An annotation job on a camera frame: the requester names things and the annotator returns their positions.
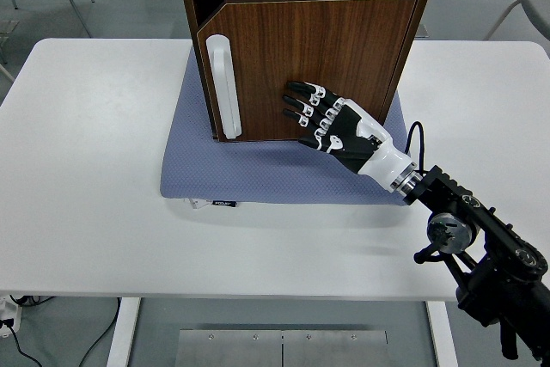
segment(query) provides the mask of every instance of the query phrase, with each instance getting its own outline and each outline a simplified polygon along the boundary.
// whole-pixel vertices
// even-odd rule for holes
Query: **gray chair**
[[[519,3],[523,7],[525,15],[527,15],[528,19],[533,23],[533,26],[535,26],[545,38],[550,40],[550,0],[516,0],[508,6],[503,14],[497,19],[484,40],[489,40],[491,38],[492,34],[495,33],[506,16]]]
[[[15,79],[14,77],[11,75],[11,73],[9,73],[6,68],[4,68],[1,64],[0,64],[0,72],[3,73],[4,76],[6,76],[10,82],[15,82]]]

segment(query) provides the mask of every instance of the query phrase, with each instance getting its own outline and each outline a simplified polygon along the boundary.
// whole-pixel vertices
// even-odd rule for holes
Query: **blue cloth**
[[[403,150],[406,128],[397,94],[384,127]],[[296,141],[219,143],[213,139],[193,52],[164,153],[161,194],[275,204],[404,205],[399,194],[386,192],[333,156]]]

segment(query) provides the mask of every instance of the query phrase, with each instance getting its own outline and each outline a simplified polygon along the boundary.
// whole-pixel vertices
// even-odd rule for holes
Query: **wooden cabinet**
[[[214,135],[228,140],[211,36],[230,44],[241,122],[235,140],[293,139],[304,130],[281,114],[289,80],[323,85],[385,120],[426,1],[184,0]]]

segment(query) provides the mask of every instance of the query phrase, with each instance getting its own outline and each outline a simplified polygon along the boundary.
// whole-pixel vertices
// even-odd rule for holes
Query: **white table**
[[[449,300],[413,263],[429,212],[373,205],[195,211],[159,193],[189,40],[43,40],[0,107],[0,291]],[[529,43],[416,42],[407,125],[436,162],[550,256],[550,64]],[[478,242],[477,251],[482,252]]]

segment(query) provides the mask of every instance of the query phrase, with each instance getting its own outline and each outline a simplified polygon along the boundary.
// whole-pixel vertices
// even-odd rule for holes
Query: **wood grain panel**
[[[206,39],[231,42],[243,133],[238,140],[292,139],[304,130],[286,119],[289,80],[318,83],[382,113],[415,0],[228,1],[197,34],[216,128],[221,121]]]
[[[414,11],[412,13],[412,19],[409,23],[409,28],[406,31],[406,38],[403,41],[401,46],[401,52],[397,66],[395,67],[394,75],[392,76],[392,81],[389,84],[389,90],[396,90],[399,80],[401,78],[401,73],[403,73],[403,68],[405,67],[406,59],[411,51],[411,46],[413,45],[414,36],[416,35],[417,29],[420,24],[420,19],[422,19],[422,14],[428,0],[417,0]],[[390,95],[387,96],[386,101],[382,106],[382,113],[388,113],[389,107],[392,104],[392,100],[389,99]]]
[[[212,112],[212,103],[210,102],[210,96],[208,94],[208,89],[205,87],[205,85],[206,85],[205,66],[202,62],[202,57],[200,56],[199,42],[197,40],[197,32],[199,30],[199,25],[198,25],[197,12],[195,10],[195,6],[196,6],[195,5],[195,0],[183,0],[183,2],[186,6],[187,21],[189,22],[189,31],[191,32],[191,38],[192,38],[193,48],[195,50],[195,56],[197,57],[197,60],[199,61],[200,80],[203,84],[205,99],[208,102],[208,105],[206,105],[206,107],[208,109],[208,117],[209,117],[210,122],[211,122],[212,136],[214,138],[217,138],[216,123],[215,123],[215,120],[214,120],[214,113]]]

